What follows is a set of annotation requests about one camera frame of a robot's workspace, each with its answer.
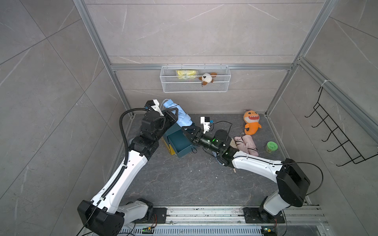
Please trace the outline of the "light blue umbrella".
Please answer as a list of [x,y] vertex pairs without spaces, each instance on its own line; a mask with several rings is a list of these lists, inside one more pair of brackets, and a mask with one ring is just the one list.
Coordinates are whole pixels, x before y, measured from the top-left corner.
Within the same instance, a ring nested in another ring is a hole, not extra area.
[[174,103],[171,99],[165,99],[162,102],[162,106],[165,109],[169,108],[177,108],[178,109],[178,121],[177,124],[180,127],[183,126],[191,126],[193,124],[193,121],[191,117],[182,109],[182,107],[176,103]]

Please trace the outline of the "teal drawer cabinet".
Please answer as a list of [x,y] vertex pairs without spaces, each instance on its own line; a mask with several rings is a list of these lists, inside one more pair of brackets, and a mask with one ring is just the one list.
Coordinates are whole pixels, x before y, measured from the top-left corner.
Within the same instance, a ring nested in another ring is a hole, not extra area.
[[196,149],[193,147],[191,142],[184,136],[181,127],[178,124],[174,124],[170,129],[168,129],[163,138],[171,144],[176,156],[182,158],[183,156],[194,152]]

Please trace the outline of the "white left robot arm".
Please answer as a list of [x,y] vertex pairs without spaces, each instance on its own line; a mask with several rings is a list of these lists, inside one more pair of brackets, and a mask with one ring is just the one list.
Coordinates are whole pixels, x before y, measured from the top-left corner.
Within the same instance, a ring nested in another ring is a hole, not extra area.
[[116,236],[125,224],[153,218],[153,204],[145,199],[120,205],[122,198],[138,172],[147,164],[159,147],[159,140],[178,121],[178,108],[159,112],[151,106],[143,108],[145,115],[141,131],[131,143],[126,135],[125,158],[105,186],[90,201],[83,200],[78,214],[83,226],[99,236]]

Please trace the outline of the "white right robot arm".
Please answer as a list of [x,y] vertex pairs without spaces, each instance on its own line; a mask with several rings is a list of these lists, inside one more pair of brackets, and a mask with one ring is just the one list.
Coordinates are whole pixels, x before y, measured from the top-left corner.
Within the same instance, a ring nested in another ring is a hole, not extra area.
[[230,145],[231,137],[225,130],[217,130],[213,137],[198,126],[184,126],[182,131],[192,145],[215,152],[221,165],[253,172],[277,184],[277,191],[265,197],[259,207],[243,209],[246,221],[275,223],[284,209],[303,206],[311,182],[294,160],[269,160],[242,152]]

